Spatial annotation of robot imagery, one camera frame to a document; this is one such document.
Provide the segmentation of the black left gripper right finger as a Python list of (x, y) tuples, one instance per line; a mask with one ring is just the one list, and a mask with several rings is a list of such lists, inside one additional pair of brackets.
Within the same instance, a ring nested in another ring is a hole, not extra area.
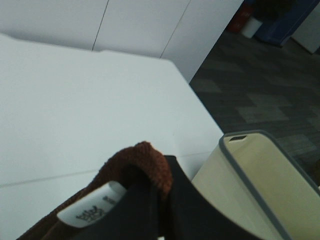
[(173, 182), (160, 214), (165, 240), (260, 240), (226, 217), (195, 188), (174, 155), (165, 155)]

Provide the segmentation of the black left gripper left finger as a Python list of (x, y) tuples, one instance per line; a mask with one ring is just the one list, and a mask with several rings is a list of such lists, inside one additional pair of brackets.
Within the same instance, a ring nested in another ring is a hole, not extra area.
[(116, 181), (77, 192), (23, 233), (21, 240), (156, 240), (157, 189), (148, 180)]

